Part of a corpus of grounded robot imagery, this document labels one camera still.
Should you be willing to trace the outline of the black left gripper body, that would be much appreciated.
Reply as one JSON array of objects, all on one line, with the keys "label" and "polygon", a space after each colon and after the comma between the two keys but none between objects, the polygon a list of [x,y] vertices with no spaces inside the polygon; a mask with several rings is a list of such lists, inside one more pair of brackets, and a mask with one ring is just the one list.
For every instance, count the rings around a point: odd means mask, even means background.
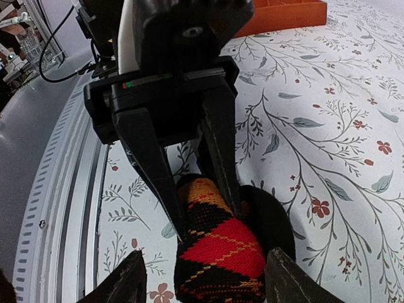
[{"label": "black left gripper body", "polygon": [[162,145],[173,145],[193,139],[203,122],[217,126],[220,114],[234,115],[238,75],[239,68],[230,56],[218,57],[204,69],[180,77],[135,71],[86,85],[84,103],[103,144],[119,139],[115,115],[145,109],[151,117],[150,127],[133,118],[125,127],[154,131]]}]

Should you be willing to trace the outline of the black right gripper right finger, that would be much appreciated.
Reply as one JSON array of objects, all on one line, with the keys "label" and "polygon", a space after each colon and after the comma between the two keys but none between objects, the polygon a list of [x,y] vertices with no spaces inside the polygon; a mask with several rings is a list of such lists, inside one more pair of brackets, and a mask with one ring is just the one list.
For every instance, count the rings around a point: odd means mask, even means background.
[{"label": "black right gripper right finger", "polygon": [[264,275],[267,302],[341,302],[310,278],[279,247],[269,252]]}]

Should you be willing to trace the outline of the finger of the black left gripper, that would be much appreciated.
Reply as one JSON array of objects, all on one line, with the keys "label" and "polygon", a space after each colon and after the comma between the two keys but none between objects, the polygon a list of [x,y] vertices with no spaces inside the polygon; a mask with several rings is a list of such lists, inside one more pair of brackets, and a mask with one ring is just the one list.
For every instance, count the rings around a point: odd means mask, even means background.
[{"label": "finger of the black left gripper", "polygon": [[140,172],[161,202],[178,239],[184,240],[184,209],[174,183],[167,154],[158,142],[151,116],[146,108],[127,110],[114,115],[114,126],[123,145],[131,152]]},{"label": "finger of the black left gripper", "polygon": [[209,155],[201,155],[200,164],[217,183],[233,214],[240,218],[241,199],[235,171],[235,95],[223,77],[208,77],[203,84],[200,128]]}]

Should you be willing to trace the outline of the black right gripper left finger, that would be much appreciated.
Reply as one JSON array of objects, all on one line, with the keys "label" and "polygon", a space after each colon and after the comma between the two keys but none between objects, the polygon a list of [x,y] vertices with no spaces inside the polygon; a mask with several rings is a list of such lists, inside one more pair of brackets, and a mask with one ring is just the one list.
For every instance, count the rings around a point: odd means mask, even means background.
[{"label": "black right gripper left finger", "polygon": [[146,282],[142,252],[133,251],[95,290],[78,303],[145,303]]}]

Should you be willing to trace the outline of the black red orange argyle sock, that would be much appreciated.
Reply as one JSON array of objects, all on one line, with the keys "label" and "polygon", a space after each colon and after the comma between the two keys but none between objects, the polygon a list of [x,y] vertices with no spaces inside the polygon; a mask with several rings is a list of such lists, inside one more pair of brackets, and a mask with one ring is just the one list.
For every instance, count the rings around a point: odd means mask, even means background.
[{"label": "black red orange argyle sock", "polygon": [[265,190],[239,188],[236,218],[216,184],[199,174],[177,181],[187,233],[178,243],[174,271],[180,302],[264,302],[268,253],[281,248],[296,259],[294,234],[281,203]]}]

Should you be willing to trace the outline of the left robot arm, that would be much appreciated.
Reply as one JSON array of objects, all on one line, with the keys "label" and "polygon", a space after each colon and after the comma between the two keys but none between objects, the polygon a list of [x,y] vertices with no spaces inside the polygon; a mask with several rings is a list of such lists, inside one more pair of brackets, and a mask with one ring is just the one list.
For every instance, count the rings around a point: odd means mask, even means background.
[{"label": "left robot arm", "polygon": [[241,215],[235,171],[235,81],[221,49],[252,18],[252,1],[80,1],[77,20],[115,66],[84,90],[103,144],[120,141],[161,202],[179,239],[186,233],[165,148],[190,142],[201,172]]}]

